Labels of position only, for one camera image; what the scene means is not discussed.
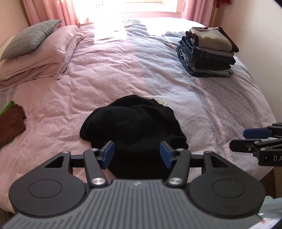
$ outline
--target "window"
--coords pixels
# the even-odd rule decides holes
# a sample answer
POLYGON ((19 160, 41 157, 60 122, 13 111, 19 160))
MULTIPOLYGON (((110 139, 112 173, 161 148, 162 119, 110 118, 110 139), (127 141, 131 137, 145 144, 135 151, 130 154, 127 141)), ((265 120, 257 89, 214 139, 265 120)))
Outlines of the window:
POLYGON ((162 3, 162 0, 123 0, 123 3, 140 3, 140 2, 162 3))

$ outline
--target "bedsheet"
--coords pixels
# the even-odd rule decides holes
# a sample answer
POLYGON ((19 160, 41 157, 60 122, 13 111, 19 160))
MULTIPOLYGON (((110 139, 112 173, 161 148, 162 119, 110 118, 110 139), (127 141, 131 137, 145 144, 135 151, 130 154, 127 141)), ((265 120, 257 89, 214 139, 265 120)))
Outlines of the bedsheet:
MULTIPOLYGON (((178 60, 176 47, 186 30, 201 24, 176 18, 130 19, 84 25, 66 72, 0 92, 0 110, 10 100, 26 113, 26 131, 0 149, 0 207, 13 211, 11 184, 56 155, 91 148, 79 137, 84 120, 98 107, 136 94, 174 110, 192 153, 212 150, 254 177, 271 168, 252 154, 233 153, 229 142, 246 128, 271 125, 275 118, 246 67, 236 58, 230 78, 195 78, 178 60)), ((82 169, 74 174, 86 181, 82 169)), ((189 181, 201 174, 190 170, 189 181)))

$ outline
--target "window sill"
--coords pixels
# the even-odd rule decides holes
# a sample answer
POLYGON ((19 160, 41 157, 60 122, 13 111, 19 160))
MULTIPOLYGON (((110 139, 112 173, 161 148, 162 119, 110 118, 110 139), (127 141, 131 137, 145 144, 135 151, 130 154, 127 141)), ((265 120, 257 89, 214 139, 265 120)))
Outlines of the window sill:
POLYGON ((133 12, 171 12, 176 13, 176 7, 163 3, 123 3, 123 13, 133 12))

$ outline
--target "denim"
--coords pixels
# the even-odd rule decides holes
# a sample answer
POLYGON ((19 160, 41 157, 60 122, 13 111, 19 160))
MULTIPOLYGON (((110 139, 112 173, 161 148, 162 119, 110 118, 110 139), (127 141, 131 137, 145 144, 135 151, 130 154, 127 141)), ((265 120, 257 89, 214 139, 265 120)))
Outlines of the denim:
POLYGON ((196 69, 218 71, 218 70, 226 70, 231 68, 229 64, 223 63, 222 61, 196 57, 190 53, 190 51, 187 49, 187 46, 185 46, 182 41, 179 41, 179 44, 182 51, 184 51, 185 54, 187 55, 191 63, 191 66, 193 66, 196 69))
POLYGON ((177 55, 178 59, 185 68, 185 70, 189 73, 189 75, 194 76, 194 77, 223 77, 221 75, 215 75, 215 74, 210 74, 210 73, 205 73, 205 72, 194 72, 190 67, 186 65, 186 62, 183 58, 183 56, 180 55, 180 46, 177 47, 177 55))
POLYGON ((234 57, 220 56, 197 49, 196 47, 193 46, 191 39, 186 36, 183 36, 181 40, 185 45, 186 49, 189 50, 190 54, 196 58, 212 59, 215 61, 227 63, 229 65, 233 65, 236 63, 234 57))
POLYGON ((216 74, 216 75, 222 75, 222 76, 232 76, 233 75, 233 71, 231 69, 227 69, 227 70, 218 70, 218 71, 213 71, 213 70, 200 70, 200 69, 196 69, 193 66, 191 66, 190 61, 187 57, 187 55, 185 54, 185 52, 182 51, 182 49, 179 50, 180 55, 184 58, 184 61, 186 62, 186 65, 192 69, 192 71, 194 72, 205 72, 205 73, 210 73, 210 74, 216 74))

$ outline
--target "logo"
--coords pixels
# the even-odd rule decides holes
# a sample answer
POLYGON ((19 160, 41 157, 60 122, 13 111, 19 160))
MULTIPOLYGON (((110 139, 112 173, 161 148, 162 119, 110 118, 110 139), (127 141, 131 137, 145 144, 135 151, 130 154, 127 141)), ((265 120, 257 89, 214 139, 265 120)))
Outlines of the logo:
POLYGON ((140 186, 142 183, 139 182, 139 181, 135 181, 133 184, 134 184, 135 186, 140 186))

